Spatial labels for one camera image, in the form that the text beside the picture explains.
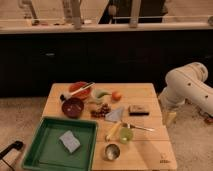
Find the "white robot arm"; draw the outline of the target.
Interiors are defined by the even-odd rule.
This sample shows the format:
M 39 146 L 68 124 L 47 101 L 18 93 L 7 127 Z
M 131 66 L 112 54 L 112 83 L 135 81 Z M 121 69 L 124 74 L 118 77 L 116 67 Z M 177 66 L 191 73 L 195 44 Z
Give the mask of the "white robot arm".
M 200 62 L 189 63 L 166 74 L 166 87 L 158 96 L 164 125 L 173 121 L 175 110 L 185 100 L 197 105 L 205 116 L 204 121 L 213 124 L 213 88 L 205 84 L 207 78 L 208 70 Z

